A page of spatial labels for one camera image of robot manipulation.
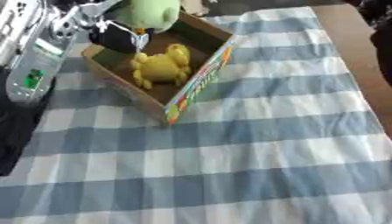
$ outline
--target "plush toy head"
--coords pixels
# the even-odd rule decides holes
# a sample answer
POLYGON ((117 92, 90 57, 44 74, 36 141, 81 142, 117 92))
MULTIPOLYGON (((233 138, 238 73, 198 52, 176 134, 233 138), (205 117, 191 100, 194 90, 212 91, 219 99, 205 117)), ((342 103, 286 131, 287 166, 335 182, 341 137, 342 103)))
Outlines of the plush toy head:
POLYGON ((179 19, 180 0, 125 0, 118 20, 135 29, 165 32, 179 19))

